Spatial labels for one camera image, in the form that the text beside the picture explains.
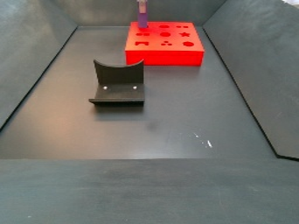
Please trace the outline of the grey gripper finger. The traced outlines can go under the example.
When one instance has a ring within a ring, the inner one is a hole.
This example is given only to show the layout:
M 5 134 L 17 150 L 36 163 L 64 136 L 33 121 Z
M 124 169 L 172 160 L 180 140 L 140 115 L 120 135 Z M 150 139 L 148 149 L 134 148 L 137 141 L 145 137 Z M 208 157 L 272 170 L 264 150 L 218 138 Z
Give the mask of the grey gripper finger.
M 136 0 L 138 13 L 146 13 L 146 0 Z

